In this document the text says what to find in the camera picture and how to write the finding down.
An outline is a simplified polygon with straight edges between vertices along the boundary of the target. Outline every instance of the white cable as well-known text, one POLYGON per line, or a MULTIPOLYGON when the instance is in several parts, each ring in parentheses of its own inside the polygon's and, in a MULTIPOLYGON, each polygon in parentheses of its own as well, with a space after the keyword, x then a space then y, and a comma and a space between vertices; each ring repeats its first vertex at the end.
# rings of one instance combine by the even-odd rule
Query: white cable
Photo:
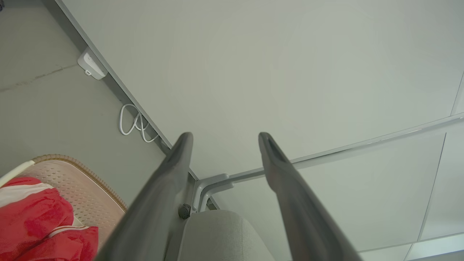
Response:
POLYGON ((119 113, 119 132, 123 135, 129 135, 132 130, 136 128, 137 130, 141 131, 142 132, 142 138, 143 140, 146 142, 146 143, 149 143, 149 142, 152 142, 154 141, 157 137, 159 137, 160 135, 156 135, 156 137, 154 137, 153 139, 151 140, 147 140, 145 138, 145 130, 148 128, 148 123, 147 123, 147 126, 144 128, 143 127, 143 117, 142 117, 142 114, 140 113, 140 111, 137 109, 137 107, 133 104, 126 104, 124 105, 122 108, 121 108, 121 112, 119 113), (134 118, 134 123, 132 124, 132 127, 130 127, 130 130, 128 132, 124 132, 124 130, 122 129, 122 115, 124 113, 124 109, 127 107, 127 106, 132 106, 134 107, 136 110, 137 110, 137 116, 134 118), (137 120, 140 119, 140 128, 139 126, 137 126, 137 120))

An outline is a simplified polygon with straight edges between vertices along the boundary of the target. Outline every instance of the floor stain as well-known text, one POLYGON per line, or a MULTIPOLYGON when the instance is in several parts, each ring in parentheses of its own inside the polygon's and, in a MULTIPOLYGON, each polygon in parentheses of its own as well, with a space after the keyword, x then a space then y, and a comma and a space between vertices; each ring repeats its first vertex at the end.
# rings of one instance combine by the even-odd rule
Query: floor stain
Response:
POLYGON ((31 79, 31 80, 29 80, 29 81, 20 81, 20 82, 17 82, 17 83, 15 83, 15 84, 13 84, 13 85, 7 85, 7 86, 5 86, 4 88, 1 88, 1 87, 0 87, 0 93, 5 92, 5 91, 9 91, 9 90, 13 90, 13 89, 15 89, 15 88, 17 88, 17 87, 20 87, 20 86, 29 85, 29 84, 31 84, 32 82, 34 82, 35 80, 38 80, 38 79, 43 78, 43 77, 45 77, 45 76, 52 75, 52 74, 57 73, 57 72, 61 72, 62 70, 69 69, 69 68, 72 68, 72 67, 75 67, 75 66, 77 66, 77 64, 70 65, 70 66, 65 66, 65 67, 61 67, 61 68, 59 68, 59 69, 57 69, 57 70, 54 70, 54 71, 52 71, 52 72, 49 72, 49 73, 45 73, 45 74, 36 76, 36 77, 34 77, 33 79, 31 79))

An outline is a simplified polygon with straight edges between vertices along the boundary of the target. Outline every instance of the white power adapter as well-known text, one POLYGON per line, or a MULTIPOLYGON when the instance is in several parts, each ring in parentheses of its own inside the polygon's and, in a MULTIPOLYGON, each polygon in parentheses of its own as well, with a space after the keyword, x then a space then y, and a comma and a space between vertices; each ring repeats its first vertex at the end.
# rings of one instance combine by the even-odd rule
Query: white power adapter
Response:
POLYGON ((108 74, 108 71, 89 47, 87 47, 79 59, 77 59, 77 64, 85 70, 85 74, 97 80, 100 80, 108 74))

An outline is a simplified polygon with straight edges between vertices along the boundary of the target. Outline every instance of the red fabric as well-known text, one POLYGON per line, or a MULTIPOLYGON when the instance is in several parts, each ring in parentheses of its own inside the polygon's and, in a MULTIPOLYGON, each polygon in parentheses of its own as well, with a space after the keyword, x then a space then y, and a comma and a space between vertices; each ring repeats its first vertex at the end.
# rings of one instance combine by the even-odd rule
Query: red fabric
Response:
MULTIPOLYGON (((38 179, 15 178, 5 186, 37 184, 36 181, 38 179)), ((71 204, 57 189, 45 189, 0 208, 0 260, 14 260, 54 228, 71 225, 73 219, 71 204)))
POLYGON ((92 261, 97 247, 97 227, 67 230, 46 238, 16 261, 92 261))

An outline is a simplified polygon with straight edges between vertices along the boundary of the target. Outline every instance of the laundry basket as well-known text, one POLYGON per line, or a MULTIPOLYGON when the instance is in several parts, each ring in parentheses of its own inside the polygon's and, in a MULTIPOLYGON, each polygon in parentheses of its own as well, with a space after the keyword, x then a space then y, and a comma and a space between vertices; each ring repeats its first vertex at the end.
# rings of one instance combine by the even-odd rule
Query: laundry basket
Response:
POLYGON ((58 154, 34 158, 0 178, 0 187, 14 177, 35 177, 55 187, 74 209, 82 225, 98 227, 98 248, 103 246, 127 210, 121 198, 78 160, 58 154))

